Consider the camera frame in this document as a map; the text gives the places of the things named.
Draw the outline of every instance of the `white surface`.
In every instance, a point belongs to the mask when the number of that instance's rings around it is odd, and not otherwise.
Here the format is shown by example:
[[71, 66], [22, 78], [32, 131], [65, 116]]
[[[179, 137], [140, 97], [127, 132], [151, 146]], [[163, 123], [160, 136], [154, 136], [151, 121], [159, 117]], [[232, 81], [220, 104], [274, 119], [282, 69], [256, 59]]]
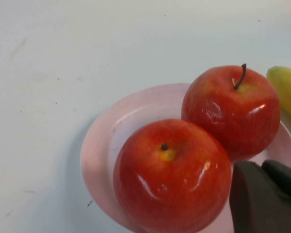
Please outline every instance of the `white surface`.
[[87, 207], [92, 121], [129, 93], [244, 62], [291, 67], [291, 0], [0, 0], [0, 233], [125, 232]]

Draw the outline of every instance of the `yellow banana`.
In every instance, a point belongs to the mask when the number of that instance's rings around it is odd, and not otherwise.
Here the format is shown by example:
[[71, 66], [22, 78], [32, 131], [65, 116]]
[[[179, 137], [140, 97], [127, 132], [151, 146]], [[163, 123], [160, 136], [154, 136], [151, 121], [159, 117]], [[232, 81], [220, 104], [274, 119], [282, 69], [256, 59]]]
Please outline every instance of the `yellow banana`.
[[268, 69], [266, 78], [277, 90], [281, 106], [291, 115], [291, 68], [272, 67]]

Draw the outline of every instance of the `pink plate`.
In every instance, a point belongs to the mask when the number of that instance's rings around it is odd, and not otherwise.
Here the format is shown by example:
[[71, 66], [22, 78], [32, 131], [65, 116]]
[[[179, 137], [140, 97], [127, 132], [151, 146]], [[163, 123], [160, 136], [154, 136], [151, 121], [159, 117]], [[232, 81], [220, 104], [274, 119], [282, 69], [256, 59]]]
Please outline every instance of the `pink plate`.
[[[127, 232], [143, 231], [126, 218], [115, 197], [113, 167], [117, 154], [139, 127], [160, 119], [180, 118], [182, 100], [188, 87], [187, 83], [168, 84], [131, 94], [100, 115], [85, 137], [81, 169], [87, 189], [100, 208]], [[252, 161], [261, 165], [265, 159], [275, 159], [291, 167], [291, 135], [282, 123], [268, 149]], [[228, 201], [216, 220], [200, 231], [216, 232], [234, 232]]]

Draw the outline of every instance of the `apple stem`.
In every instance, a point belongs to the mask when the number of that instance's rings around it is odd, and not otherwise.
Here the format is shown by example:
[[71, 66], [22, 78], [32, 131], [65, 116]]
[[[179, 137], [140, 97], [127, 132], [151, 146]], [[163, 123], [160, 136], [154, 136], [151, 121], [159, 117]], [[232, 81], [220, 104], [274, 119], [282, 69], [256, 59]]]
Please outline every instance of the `apple stem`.
[[167, 142], [164, 142], [164, 143], [161, 145], [161, 149], [162, 149], [162, 150], [168, 150]]
[[242, 77], [241, 77], [241, 79], [238, 81], [238, 83], [236, 83], [236, 85], [234, 86], [234, 89], [235, 89], [235, 90], [237, 90], [238, 87], [240, 86], [240, 84], [242, 83], [242, 81], [243, 81], [243, 79], [244, 79], [244, 77], [245, 77], [245, 75], [246, 75], [246, 68], [247, 68], [247, 64], [245, 63], [245, 64], [242, 65]]

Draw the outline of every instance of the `red apple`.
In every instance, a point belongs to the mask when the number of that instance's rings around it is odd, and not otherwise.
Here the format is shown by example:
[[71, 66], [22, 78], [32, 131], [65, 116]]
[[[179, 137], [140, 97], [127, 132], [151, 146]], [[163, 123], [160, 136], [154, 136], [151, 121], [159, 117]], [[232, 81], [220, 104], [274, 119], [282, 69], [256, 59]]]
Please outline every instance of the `red apple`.
[[149, 233], [195, 233], [224, 207], [231, 164], [201, 127], [166, 119], [143, 126], [123, 145], [113, 184], [128, 217]]
[[214, 67], [187, 90], [181, 118], [200, 125], [226, 149], [232, 162], [262, 152], [280, 124], [278, 94], [270, 82], [242, 66]]

